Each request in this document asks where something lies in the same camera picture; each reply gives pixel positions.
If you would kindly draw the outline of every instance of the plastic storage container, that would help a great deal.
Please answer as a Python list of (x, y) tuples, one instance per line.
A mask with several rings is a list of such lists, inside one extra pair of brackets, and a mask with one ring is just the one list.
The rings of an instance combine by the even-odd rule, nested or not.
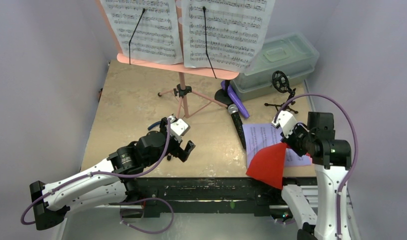
[(302, 83), (319, 59), (319, 52), (299, 32), (267, 39), (256, 56), (253, 70), (240, 73), (231, 86), (242, 101), (276, 92), (272, 84), (275, 71), (284, 72), (290, 86)]

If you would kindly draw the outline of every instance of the wooden table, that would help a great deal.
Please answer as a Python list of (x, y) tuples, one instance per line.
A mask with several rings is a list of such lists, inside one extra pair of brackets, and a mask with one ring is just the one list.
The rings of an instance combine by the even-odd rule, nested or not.
[[(186, 84), (205, 95), (213, 96), (221, 88), (220, 79), (186, 73)], [(157, 93), (178, 84), (178, 73), (145, 66), (110, 64), (102, 96), (90, 131), (81, 169), (87, 169), (118, 148), (146, 135), (147, 128), (163, 117), (173, 114), (178, 105), (174, 95), (158, 97)], [(296, 94), (304, 93), (302, 84), (295, 86)], [(270, 123), (275, 107), (264, 103), (281, 104), (287, 94), (273, 93), (244, 102), (250, 117), (244, 124)], [(197, 110), (205, 99), (188, 95), (188, 105)], [(299, 111), (298, 121), (306, 123), (310, 110), (306, 98), (293, 105)], [(191, 129), (183, 137), (196, 144), (186, 162), (177, 158), (164, 160), (147, 177), (246, 177), (246, 152), (243, 150), (230, 115), (214, 103), (191, 118), (184, 119)], [(313, 177), (313, 166), (286, 167), (285, 177)]]

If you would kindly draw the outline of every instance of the music stand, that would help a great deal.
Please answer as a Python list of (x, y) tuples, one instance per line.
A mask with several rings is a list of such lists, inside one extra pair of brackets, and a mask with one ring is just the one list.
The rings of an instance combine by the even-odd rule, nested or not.
[[(274, 86), (274, 88), (279, 92), (279, 93), (289, 93), (289, 97), (287, 98), (287, 101), (293, 97), (295, 97), (296, 94), (296, 88), (291, 89), (291, 86), (289, 84), (289, 79), (286, 76), (286, 74), (282, 71), (275, 71), (272, 74), (272, 85)], [(277, 111), (279, 111), (280, 107), (285, 104), (285, 102), (283, 102), (282, 104), (270, 104), (270, 103), (264, 103), (265, 106), (274, 106), (275, 109)], [(292, 109), (289, 105), (286, 106), (286, 108), (284, 109), (285, 111), (289, 111), (292, 112), (294, 114), (298, 114), (299, 112)]]
[[(116, 37), (114, 31), (111, 28), (111, 24), (110, 24), (108, 18), (106, 17), (105, 10), (104, 10), (100, 0), (95, 0), (95, 2), (97, 4), (97, 6), (99, 7), (99, 10), (103, 16), (103, 19), (105, 19), (106, 26), (109, 28), (112, 38), (115, 41), (115, 45), (118, 49), (118, 54), (116, 56), (116, 59), (120, 63), (124, 63), (124, 64), (131, 63), (131, 64), (137, 65), (137, 66), (144, 66), (144, 67), (178, 72), (179, 84), (173, 89), (169, 89), (169, 90), (157, 93), (157, 95), (159, 97), (161, 97), (162, 95), (168, 94), (168, 93), (174, 93), (176, 96), (178, 94), (178, 107), (177, 107), (177, 113), (176, 113), (177, 118), (180, 117), (180, 110), (182, 107), (184, 109), (185, 118), (190, 118), (191, 116), (193, 116), (197, 112), (201, 111), (202, 109), (204, 109), (211, 103), (216, 103), (221, 107), (227, 108), (226, 104), (224, 104), (220, 101), (217, 101), (214, 98), (206, 96), (198, 91), (193, 90), (193, 88), (191, 86), (186, 86), (185, 73), (205, 76), (205, 77), (214, 77), (214, 72), (215, 72), (216, 76), (220, 79), (232, 80), (239, 75), (238, 72), (227, 71), (227, 70), (217, 69), (217, 68), (215, 68), (214, 72), (213, 72), (213, 70), (211, 68), (206, 68), (206, 67), (205, 68), (188, 68), (188, 67), (185, 67), (185, 65), (183, 63), (178, 63), (178, 64), (174, 64), (174, 65), (165, 65), (165, 64), (153, 63), (153, 62), (143, 61), (143, 60), (138, 60), (138, 59), (130, 59), (128, 56), (124, 56), (123, 50), (122, 50), (120, 44), (118, 43), (118, 40), (117, 40), (117, 37)], [(182, 9), (176, 7), (176, 11), (177, 11), (177, 16), (180, 18), (182, 16)], [(179, 31), (179, 35), (180, 35), (181, 49), (183, 50), (183, 26), (180, 23), (178, 23), (178, 31)], [(196, 110), (194, 113), (189, 114), (187, 94), (197, 95), (198, 97), (206, 99), (209, 102), (206, 105), (199, 108), (198, 110)]]

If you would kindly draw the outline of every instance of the sheet music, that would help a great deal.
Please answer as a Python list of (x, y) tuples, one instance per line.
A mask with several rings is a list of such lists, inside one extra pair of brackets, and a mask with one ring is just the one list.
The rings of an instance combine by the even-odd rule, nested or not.
[(261, 51), (275, 0), (182, 0), (184, 65), (244, 72)]
[(145, 8), (131, 41), (131, 58), (166, 65), (183, 62), (174, 0), (100, 2), (125, 56), (129, 56), (129, 41)]

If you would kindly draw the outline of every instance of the paper sheet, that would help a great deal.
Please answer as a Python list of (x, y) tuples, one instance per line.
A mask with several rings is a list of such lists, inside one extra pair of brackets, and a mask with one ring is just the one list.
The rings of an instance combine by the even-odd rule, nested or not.
[(261, 51), (275, 0), (182, 0), (184, 65), (244, 72)]
[(174, 0), (100, 0), (124, 56), (157, 64), (183, 62)]
[[(278, 144), (281, 142), (281, 128), (276, 129), (271, 123), (264, 124), (244, 124), (244, 138), (246, 141), (247, 167), (254, 158), (255, 154), (263, 148)], [(292, 149), (286, 149), (285, 167), (296, 167), (311, 165), (312, 161), (309, 156), (298, 156)]]

